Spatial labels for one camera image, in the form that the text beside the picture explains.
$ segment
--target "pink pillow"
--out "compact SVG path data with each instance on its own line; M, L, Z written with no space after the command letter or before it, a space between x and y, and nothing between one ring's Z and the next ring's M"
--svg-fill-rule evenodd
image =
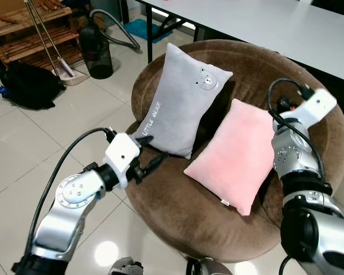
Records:
M213 139L184 170L226 205L249 215L255 196L274 160L269 113L233 99Z

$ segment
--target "pillow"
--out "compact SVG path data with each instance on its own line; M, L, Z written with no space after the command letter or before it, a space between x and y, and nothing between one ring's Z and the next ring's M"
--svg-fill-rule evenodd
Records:
M168 43L157 91L134 136L151 135L153 147L190 159L200 119L232 74Z
M184 173L249 215L255 196L272 169L272 117L268 112L232 101L213 139Z

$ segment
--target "round ottoman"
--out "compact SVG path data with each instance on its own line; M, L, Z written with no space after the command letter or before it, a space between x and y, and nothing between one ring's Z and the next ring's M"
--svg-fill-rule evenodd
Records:
M282 190L272 170L261 186L250 216L241 216L219 198L189 178L183 170L205 148L237 98L268 109L268 87L280 77L288 77L312 88L323 85L305 69L278 53L243 42L210 40L184 45L193 58L233 72L200 121L191 160L172 157L141 184L126 189L132 205L149 228L162 240L194 258L212 257L221 262L239 262L258 257L280 241ZM133 133L147 115L161 77L165 56L149 64L139 75L132 91ZM278 85L273 102L286 95L300 103L289 83ZM339 106L310 128L310 138L322 154L326 178L334 191L344 175L344 116ZM140 161L146 165L159 154L145 148Z

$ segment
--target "vacuum hose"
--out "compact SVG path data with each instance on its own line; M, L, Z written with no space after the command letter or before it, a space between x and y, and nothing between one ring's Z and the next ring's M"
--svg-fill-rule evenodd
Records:
M99 10L99 9L96 9L96 10L92 10L89 17L91 19L91 21L93 21L93 18L94 18L94 15L97 14L97 13L102 13L104 14L105 16L107 16L109 19L111 19L112 21L114 21L114 23L116 23L118 25L118 27L120 28L120 30L122 30L122 32L127 36L127 38L132 42L131 43L128 43L128 42L125 42L125 41L120 41L120 40L117 40L117 39L114 39L112 37L110 37L109 35L107 35L105 32L101 32L101 34L107 39L107 40L110 40L111 42L113 43L116 43L116 44L119 44L119 45L122 45L122 46L127 46L131 49L136 49L136 50L139 50L140 49L140 45L139 43L137 43L135 41L135 39L130 35L130 33L127 32L127 30L123 27L123 25L121 25L119 23L119 21L116 20L115 17L113 17L110 13L104 11L104 10Z

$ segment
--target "gray pillow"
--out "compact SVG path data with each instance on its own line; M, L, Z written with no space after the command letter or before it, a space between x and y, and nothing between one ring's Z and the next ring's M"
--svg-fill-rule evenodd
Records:
M151 135L153 147L190 159L200 119L232 74L168 43L157 91L134 136Z

